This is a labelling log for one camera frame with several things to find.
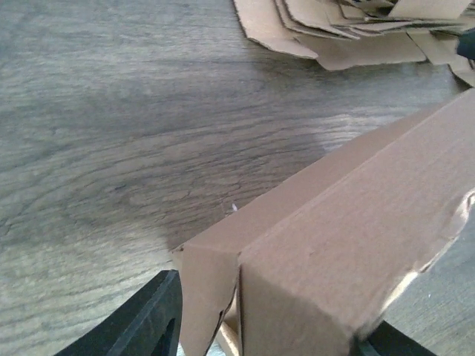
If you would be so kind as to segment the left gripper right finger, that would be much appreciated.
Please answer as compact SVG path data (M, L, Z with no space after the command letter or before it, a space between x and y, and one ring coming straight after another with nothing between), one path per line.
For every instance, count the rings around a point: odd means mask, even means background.
M436 356L415 340L383 321L366 339L352 347L353 356Z

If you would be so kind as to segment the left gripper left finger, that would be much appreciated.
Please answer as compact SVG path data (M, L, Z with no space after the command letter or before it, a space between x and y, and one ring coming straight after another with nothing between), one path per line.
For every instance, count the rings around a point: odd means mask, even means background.
M176 355L182 310L179 272L161 271L98 326L56 355Z

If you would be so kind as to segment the cardboard box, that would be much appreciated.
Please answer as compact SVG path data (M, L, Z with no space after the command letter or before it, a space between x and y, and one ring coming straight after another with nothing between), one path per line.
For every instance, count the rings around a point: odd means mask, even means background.
M474 204L474 92L342 145L181 245L187 355L347 355Z

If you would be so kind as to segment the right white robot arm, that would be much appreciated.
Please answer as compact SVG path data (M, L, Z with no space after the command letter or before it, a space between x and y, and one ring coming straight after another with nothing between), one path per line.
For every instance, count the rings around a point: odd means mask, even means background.
M475 60L475 29L466 30L458 37L456 53L466 59Z

